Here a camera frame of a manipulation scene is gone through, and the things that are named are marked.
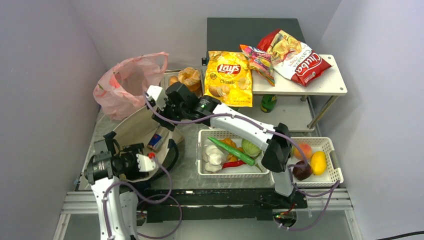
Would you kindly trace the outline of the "can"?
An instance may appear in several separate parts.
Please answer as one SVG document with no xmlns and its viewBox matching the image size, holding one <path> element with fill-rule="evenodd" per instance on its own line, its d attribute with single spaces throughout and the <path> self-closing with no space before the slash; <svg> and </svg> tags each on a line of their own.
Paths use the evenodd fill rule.
<svg viewBox="0 0 424 240">
<path fill-rule="evenodd" d="M 169 130 L 163 126 L 159 126 L 153 136 L 150 138 L 147 147 L 154 151 L 158 152 L 169 133 Z"/>
</svg>

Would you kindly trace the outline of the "orange breaded food piece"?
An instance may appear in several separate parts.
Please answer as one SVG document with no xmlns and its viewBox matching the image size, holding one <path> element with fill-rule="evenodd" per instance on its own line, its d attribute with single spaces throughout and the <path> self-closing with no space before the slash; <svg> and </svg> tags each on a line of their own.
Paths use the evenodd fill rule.
<svg viewBox="0 0 424 240">
<path fill-rule="evenodd" d="M 191 92 L 201 87 L 201 78 L 200 70 L 193 67 L 186 67 L 177 75 L 178 81 L 187 86 Z"/>
</svg>

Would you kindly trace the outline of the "beige canvas tote bag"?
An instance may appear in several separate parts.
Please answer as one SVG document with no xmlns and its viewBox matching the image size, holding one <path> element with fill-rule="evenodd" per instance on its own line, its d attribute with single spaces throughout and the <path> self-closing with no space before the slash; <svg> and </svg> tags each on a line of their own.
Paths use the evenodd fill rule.
<svg viewBox="0 0 424 240">
<path fill-rule="evenodd" d="M 175 128 L 174 131 L 169 131 L 158 152 L 150 150 L 147 147 L 148 142 L 157 128 L 160 127 L 160 124 L 152 119 L 152 115 L 152 112 L 146 107 L 139 109 L 117 125 L 112 131 L 115 133 L 113 138 L 118 143 L 120 148 L 119 153 L 121 151 L 140 151 L 142 155 L 154 153 L 158 162 L 170 171 L 177 163 L 179 157 L 177 144 L 184 137 L 181 131 Z M 154 171 L 146 172 L 146 177 L 144 178 L 126 181 L 130 183 L 154 181 L 164 174 L 163 170 L 157 166 Z"/>
</svg>

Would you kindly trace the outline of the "pink plastic grocery bag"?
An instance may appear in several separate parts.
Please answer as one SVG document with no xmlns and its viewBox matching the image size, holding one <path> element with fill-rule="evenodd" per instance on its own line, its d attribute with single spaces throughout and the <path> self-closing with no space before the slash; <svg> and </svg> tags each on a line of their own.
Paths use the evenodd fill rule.
<svg viewBox="0 0 424 240">
<path fill-rule="evenodd" d="M 128 58 L 110 68 L 97 82 L 93 97 L 103 114 L 121 121 L 145 105 L 143 93 L 159 86 L 168 67 L 166 52 Z"/>
</svg>

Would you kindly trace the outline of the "yellow Lays chips bag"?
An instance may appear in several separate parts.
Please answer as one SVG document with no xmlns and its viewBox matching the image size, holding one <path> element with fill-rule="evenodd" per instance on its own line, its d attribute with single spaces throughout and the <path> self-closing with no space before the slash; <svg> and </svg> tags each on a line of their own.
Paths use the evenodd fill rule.
<svg viewBox="0 0 424 240">
<path fill-rule="evenodd" d="M 253 106 L 253 78 L 241 52 L 209 51 L 204 94 L 230 107 Z"/>
</svg>

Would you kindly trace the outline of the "clear dumplings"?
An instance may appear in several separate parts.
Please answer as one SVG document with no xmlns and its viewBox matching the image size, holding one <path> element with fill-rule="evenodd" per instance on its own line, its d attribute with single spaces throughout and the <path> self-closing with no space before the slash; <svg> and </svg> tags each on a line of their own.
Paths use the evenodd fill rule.
<svg viewBox="0 0 424 240">
<path fill-rule="evenodd" d="M 204 145 L 201 156 L 202 169 L 206 173 L 218 173 L 222 170 L 223 164 L 227 162 L 227 155 L 213 144 Z"/>
</svg>

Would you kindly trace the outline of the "green cabbage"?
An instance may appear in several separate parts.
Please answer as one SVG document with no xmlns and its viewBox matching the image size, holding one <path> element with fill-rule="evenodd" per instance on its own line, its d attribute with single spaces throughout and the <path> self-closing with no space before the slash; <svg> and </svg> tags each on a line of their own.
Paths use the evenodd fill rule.
<svg viewBox="0 0 424 240">
<path fill-rule="evenodd" d="M 241 148 L 243 152 L 251 158 L 256 158 L 262 152 L 258 146 L 246 139 L 242 139 Z"/>
</svg>

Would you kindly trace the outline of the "orange candy snack bag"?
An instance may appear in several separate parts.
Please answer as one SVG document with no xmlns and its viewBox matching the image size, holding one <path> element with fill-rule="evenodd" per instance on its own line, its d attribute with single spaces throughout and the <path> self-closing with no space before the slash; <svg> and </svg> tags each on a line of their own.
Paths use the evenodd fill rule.
<svg viewBox="0 0 424 240">
<path fill-rule="evenodd" d="M 264 77 L 274 87 L 272 56 L 263 50 L 245 44 L 240 44 L 239 48 L 248 59 L 249 68 Z"/>
</svg>

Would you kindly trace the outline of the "dark red apple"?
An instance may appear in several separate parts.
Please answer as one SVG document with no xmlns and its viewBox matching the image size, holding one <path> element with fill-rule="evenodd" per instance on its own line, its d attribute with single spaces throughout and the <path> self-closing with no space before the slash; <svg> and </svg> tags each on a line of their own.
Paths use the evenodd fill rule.
<svg viewBox="0 0 424 240">
<path fill-rule="evenodd" d="M 296 165 L 300 165 L 301 167 L 293 167 L 292 174 L 298 181 L 303 181 L 313 174 L 313 170 L 308 162 L 300 160 Z"/>
</svg>

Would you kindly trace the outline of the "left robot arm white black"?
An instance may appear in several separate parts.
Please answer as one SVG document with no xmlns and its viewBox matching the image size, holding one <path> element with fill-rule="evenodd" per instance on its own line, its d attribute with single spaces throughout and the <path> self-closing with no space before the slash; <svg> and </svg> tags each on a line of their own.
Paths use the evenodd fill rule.
<svg viewBox="0 0 424 240">
<path fill-rule="evenodd" d="M 137 154 L 143 143 L 121 148 L 111 131 L 103 139 L 94 142 L 94 154 L 84 170 L 94 194 L 102 240 L 137 240 L 137 213 L 144 203 L 144 196 L 126 186 L 120 175 L 138 171 Z"/>
</svg>

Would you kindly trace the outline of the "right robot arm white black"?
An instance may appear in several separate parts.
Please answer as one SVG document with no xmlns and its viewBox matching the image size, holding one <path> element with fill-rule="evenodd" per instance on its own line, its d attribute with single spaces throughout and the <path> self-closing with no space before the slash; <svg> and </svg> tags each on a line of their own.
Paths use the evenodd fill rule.
<svg viewBox="0 0 424 240">
<path fill-rule="evenodd" d="M 264 153 L 261 164 L 274 177 L 276 203 L 287 208 L 295 201 L 293 177 L 288 166 L 295 142 L 285 124 L 274 126 L 257 121 L 214 97 L 196 96 L 180 82 L 166 89 L 151 85 L 143 96 L 153 111 L 152 118 L 169 130 L 180 124 L 203 124 L 229 131 L 259 147 Z"/>
</svg>

